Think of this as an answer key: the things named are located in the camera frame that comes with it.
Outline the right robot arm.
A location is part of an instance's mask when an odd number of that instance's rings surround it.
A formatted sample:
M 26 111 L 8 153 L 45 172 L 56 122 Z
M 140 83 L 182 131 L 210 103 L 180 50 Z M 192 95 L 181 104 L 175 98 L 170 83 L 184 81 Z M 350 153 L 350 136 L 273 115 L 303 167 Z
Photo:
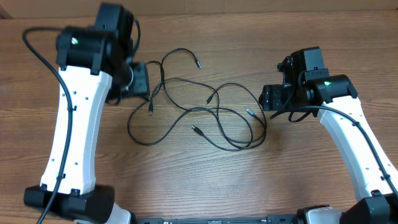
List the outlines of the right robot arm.
M 397 223 L 397 169 L 371 130 L 358 92 L 346 75 L 330 75 L 321 49 L 310 47 L 277 64 L 280 85 L 265 85 L 259 97 L 275 118 L 302 112 L 318 118 L 336 144 L 350 174 L 356 203 L 347 210 L 329 205 L 278 216 L 278 223 Z

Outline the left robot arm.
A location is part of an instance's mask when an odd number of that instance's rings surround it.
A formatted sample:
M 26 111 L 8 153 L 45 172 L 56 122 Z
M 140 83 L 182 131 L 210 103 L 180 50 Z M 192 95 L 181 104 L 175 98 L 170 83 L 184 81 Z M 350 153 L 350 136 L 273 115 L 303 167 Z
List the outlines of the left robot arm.
M 106 102 L 149 96 L 146 65 L 133 60 L 131 38 L 139 22 L 120 4 L 102 3 L 91 27 L 59 30 L 56 66 L 58 113 L 49 161 L 40 184 L 28 187 L 24 203 L 77 223 L 135 223 L 115 201 L 115 191 L 98 185 L 95 154 Z

